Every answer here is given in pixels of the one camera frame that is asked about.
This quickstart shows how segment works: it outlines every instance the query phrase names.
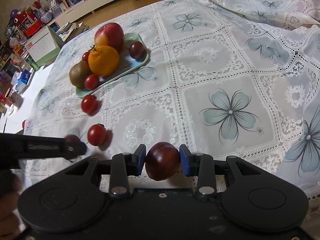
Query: human hand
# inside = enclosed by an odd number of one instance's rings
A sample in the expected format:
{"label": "human hand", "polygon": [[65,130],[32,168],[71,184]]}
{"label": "human hand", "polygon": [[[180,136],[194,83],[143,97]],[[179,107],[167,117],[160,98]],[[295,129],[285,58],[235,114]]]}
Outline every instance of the human hand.
{"label": "human hand", "polygon": [[22,182],[17,176],[12,179],[13,191],[0,197],[0,240],[11,240],[20,234],[19,219],[13,213],[17,208]]}

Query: wooden floor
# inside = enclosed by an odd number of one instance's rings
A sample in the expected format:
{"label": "wooden floor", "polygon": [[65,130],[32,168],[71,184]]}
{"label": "wooden floor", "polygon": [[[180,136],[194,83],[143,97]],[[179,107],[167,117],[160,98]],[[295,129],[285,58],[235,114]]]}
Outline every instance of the wooden floor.
{"label": "wooden floor", "polygon": [[83,22],[89,28],[92,28],[100,23],[159,1],[162,0],[116,0],[95,10],[94,14],[88,14],[86,17],[79,19],[78,23]]}

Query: tv stand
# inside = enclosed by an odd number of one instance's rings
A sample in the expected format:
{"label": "tv stand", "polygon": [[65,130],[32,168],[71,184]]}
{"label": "tv stand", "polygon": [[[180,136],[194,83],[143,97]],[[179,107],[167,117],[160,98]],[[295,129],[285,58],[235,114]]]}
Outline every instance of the tv stand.
{"label": "tv stand", "polygon": [[49,23],[49,25],[55,22],[61,27],[68,22],[76,22],[79,18],[87,13],[94,13],[94,10],[112,1],[114,0],[82,0],[81,2],[70,7],[67,11],[57,16]]}

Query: table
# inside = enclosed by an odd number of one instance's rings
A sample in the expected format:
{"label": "table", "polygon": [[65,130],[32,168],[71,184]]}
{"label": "table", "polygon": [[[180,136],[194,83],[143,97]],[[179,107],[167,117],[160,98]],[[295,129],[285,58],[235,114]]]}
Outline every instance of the table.
{"label": "table", "polygon": [[22,129],[22,122],[29,117],[33,103],[39,93],[44,87],[47,78],[50,74],[53,64],[47,67],[41,67],[34,75],[30,86],[21,95],[23,97],[22,106],[18,109],[14,106],[12,114],[8,114],[9,110],[5,115],[0,118],[0,132],[5,133],[17,133]]}

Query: vase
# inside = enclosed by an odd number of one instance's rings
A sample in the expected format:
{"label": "vase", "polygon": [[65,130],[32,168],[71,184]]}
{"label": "vase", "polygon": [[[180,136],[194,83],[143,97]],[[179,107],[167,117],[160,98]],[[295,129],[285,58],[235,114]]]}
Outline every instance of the vase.
{"label": "vase", "polygon": [[39,9],[40,20],[44,24],[48,24],[52,19],[52,14],[50,12],[45,12],[42,8]]}

